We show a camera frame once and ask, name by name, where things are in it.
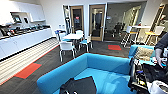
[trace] wall cabinet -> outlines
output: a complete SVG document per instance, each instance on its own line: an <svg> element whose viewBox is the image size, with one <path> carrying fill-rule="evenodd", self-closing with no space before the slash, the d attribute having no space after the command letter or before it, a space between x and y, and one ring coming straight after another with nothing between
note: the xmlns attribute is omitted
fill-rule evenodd
<svg viewBox="0 0 168 94"><path fill-rule="evenodd" d="M19 7L19 11L20 12L29 12L28 4L27 3L17 2L17 5Z"/></svg>
<svg viewBox="0 0 168 94"><path fill-rule="evenodd" d="M15 1L8 1L8 6L10 12L20 12L19 5Z"/></svg>
<svg viewBox="0 0 168 94"><path fill-rule="evenodd" d="M31 22L44 21L44 13L41 5L28 4L29 18Z"/></svg>

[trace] carpet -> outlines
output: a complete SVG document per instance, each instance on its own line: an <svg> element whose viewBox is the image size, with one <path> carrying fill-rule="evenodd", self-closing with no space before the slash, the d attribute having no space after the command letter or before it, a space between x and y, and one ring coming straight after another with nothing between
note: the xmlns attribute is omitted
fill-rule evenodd
<svg viewBox="0 0 168 94"><path fill-rule="evenodd" d="M29 66L25 67L22 71L18 72L15 77L26 79L34 71L36 71L41 64L31 63Z"/></svg>
<svg viewBox="0 0 168 94"><path fill-rule="evenodd" d="M119 45L108 45L109 50L121 50Z"/></svg>

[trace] glass door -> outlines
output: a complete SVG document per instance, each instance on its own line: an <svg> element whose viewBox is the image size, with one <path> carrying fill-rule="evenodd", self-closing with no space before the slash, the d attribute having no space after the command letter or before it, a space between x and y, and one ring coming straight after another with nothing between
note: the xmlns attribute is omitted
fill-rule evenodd
<svg viewBox="0 0 168 94"><path fill-rule="evenodd" d="M105 5L90 5L90 34L92 40L102 41Z"/></svg>
<svg viewBox="0 0 168 94"><path fill-rule="evenodd" d="M70 6L72 33L76 30L84 30L83 27L83 6Z"/></svg>

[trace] kitchen counter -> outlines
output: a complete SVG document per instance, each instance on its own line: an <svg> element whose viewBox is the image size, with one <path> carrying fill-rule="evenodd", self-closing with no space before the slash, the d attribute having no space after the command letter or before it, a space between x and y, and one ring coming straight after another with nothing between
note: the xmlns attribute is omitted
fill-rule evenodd
<svg viewBox="0 0 168 94"><path fill-rule="evenodd" d="M25 30L25 31L22 31L21 33L17 33L17 34L11 35L11 36L0 37L0 40L1 39L10 38L10 37L15 37L15 36L18 36L18 35L23 35L23 34L31 33L31 32L40 31L40 30L43 30L43 29Z"/></svg>
<svg viewBox="0 0 168 94"><path fill-rule="evenodd" d="M51 28L27 30L0 38L0 59L32 47L52 37Z"/></svg>

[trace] desk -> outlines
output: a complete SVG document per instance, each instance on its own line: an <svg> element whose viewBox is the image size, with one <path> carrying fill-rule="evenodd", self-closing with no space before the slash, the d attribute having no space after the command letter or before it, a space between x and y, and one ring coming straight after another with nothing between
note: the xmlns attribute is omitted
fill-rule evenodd
<svg viewBox="0 0 168 94"><path fill-rule="evenodd" d="M68 34L65 37L63 37L64 39L80 39L82 38L83 35L82 34Z"/></svg>
<svg viewBox="0 0 168 94"><path fill-rule="evenodd" d="M132 26L133 28L137 28L138 32L138 42L143 42L146 41L147 36L145 36L146 31L150 31L151 26Z"/></svg>

